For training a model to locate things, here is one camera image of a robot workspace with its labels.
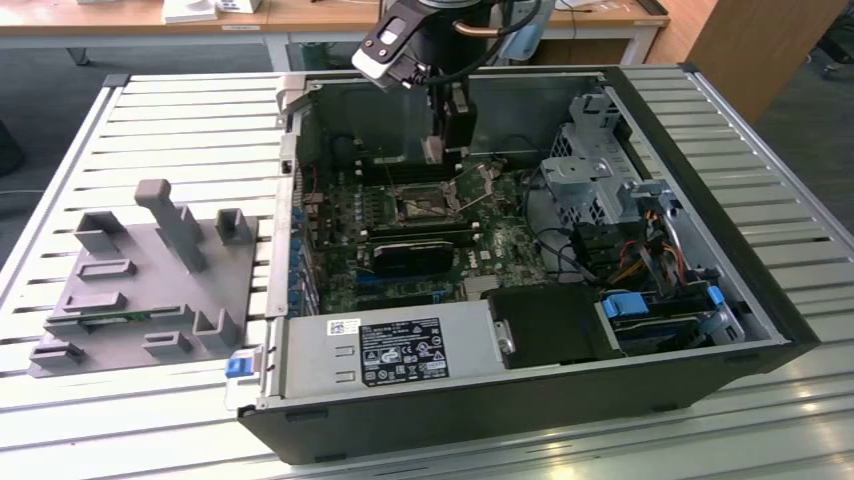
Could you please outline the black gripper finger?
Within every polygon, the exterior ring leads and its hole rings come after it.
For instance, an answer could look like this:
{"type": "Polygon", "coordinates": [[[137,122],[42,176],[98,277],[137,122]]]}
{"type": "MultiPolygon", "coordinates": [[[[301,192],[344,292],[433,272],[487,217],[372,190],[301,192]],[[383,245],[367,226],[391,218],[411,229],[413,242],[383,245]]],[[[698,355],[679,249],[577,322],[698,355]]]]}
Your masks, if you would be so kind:
{"type": "Polygon", "coordinates": [[[447,149],[468,147],[476,126],[477,108],[467,82],[452,83],[444,101],[443,142],[447,149]]]}
{"type": "Polygon", "coordinates": [[[441,83],[429,85],[429,108],[432,112],[431,135],[443,137],[445,123],[445,87],[441,83]]]}

